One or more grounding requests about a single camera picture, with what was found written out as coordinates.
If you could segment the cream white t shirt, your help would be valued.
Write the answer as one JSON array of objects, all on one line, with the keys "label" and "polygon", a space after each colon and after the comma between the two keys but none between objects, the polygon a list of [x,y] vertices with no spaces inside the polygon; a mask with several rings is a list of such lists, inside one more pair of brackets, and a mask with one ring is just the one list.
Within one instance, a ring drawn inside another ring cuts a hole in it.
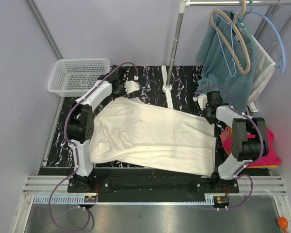
[{"label": "cream white t shirt", "polygon": [[214,170],[214,126],[205,118],[117,98],[94,119],[90,160],[210,176]]}]

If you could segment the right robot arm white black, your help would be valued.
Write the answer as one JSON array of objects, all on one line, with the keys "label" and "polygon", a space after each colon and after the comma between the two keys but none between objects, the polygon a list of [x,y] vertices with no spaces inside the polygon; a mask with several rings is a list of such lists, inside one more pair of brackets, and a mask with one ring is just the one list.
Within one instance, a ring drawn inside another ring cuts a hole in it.
[{"label": "right robot arm white black", "polygon": [[232,105],[223,103],[219,91],[211,91],[197,97],[202,116],[209,124],[217,120],[232,129],[231,153],[218,166],[218,176],[210,181],[215,192],[227,188],[227,180],[232,180],[249,164],[258,162],[269,152],[266,122],[262,117],[251,117],[236,110]]}]

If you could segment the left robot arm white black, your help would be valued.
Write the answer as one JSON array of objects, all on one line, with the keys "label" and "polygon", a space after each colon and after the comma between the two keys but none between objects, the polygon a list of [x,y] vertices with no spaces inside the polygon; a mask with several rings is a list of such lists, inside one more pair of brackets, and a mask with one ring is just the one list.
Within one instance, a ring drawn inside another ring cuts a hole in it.
[{"label": "left robot arm white black", "polygon": [[74,170],[68,177],[84,192],[95,187],[89,149],[95,129],[94,111],[107,97],[126,94],[124,74],[123,67],[112,66],[109,73],[99,76],[88,92],[68,106],[70,110],[65,120],[64,135],[74,157]]}]

